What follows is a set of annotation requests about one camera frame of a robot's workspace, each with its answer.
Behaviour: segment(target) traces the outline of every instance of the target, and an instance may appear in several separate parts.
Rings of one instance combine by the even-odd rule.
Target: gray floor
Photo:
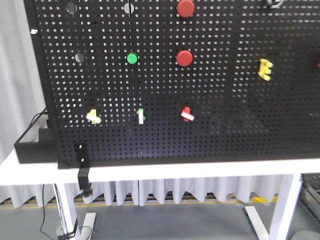
[[[254,204],[269,229],[274,204]],[[86,212],[96,212],[92,240],[257,240],[239,204],[182,204],[77,207],[80,226]],[[46,209],[45,232],[55,236],[56,208]],[[1,240],[47,240],[39,232],[42,209],[0,207]],[[300,203],[294,213],[288,239],[300,230],[320,232],[320,225]]]

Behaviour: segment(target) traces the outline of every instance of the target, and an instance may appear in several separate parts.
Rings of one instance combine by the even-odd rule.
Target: white curtain
[[[1,164],[32,117],[45,107],[23,0],[1,1],[0,82]],[[227,194],[235,194],[239,200],[248,202],[251,192],[272,200],[279,191],[280,180],[279,176],[246,176],[95,182],[92,184],[93,195],[84,198],[84,202],[91,203],[104,194],[106,205],[113,203],[115,195],[116,204],[122,205],[126,195],[131,193],[133,203],[143,206],[149,194],[164,203],[169,191],[172,191],[176,204],[181,202],[184,192],[191,193],[200,202],[205,200],[207,193],[214,193],[222,202]],[[72,186],[72,194],[77,196],[79,187],[76,183]],[[51,185],[45,186],[44,195],[45,203],[54,197]],[[33,196],[41,206],[41,185],[0,186],[0,203],[11,198],[13,205],[19,207]]]

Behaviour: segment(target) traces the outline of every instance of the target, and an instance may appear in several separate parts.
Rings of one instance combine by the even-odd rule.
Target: cable
[[[88,240],[88,239],[91,237],[91,234],[92,234],[92,228],[91,228],[91,227],[89,227],[89,226],[82,226],[82,227],[79,227],[79,229],[83,229],[83,228],[88,228],[88,229],[90,229],[89,236],[86,238],[86,240]]]
[[[54,238],[50,237],[46,232],[42,231],[42,227],[44,226],[45,220],[46,220],[46,210],[45,210],[44,192],[45,192],[45,185],[43,184],[43,186],[42,186],[42,210],[43,210],[43,220],[42,220],[42,224],[41,224],[41,227],[40,227],[40,232],[41,232],[43,235],[46,235],[46,236],[48,237],[48,239],[50,239],[50,240],[55,240]]]
[[[39,112],[39,113],[37,113],[36,115],[34,115],[33,118],[32,118],[32,120],[31,120],[31,122],[29,123],[29,126],[28,126],[28,127],[30,127],[30,126],[34,123],[34,121],[35,121],[35,119],[36,119],[37,116],[47,115],[47,114],[48,114],[48,112],[45,111],[45,112]]]

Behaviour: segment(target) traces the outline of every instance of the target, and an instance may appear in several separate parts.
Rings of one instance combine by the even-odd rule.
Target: black clamp
[[[88,157],[87,145],[85,143],[77,143],[75,145],[76,158],[80,169],[78,172],[78,183],[80,190],[83,190],[82,195],[89,197],[93,194],[91,183],[89,183],[90,161]]]
[[[77,228],[78,228],[78,219],[75,220],[73,231],[67,234],[58,236],[58,240],[69,240],[71,238],[74,238],[76,236]]]

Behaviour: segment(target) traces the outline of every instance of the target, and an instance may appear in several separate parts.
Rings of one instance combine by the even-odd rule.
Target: black pegboard
[[[91,166],[320,158],[320,0],[195,0],[189,18],[177,0],[24,3],[59,168],[79,167],[77,144]]]

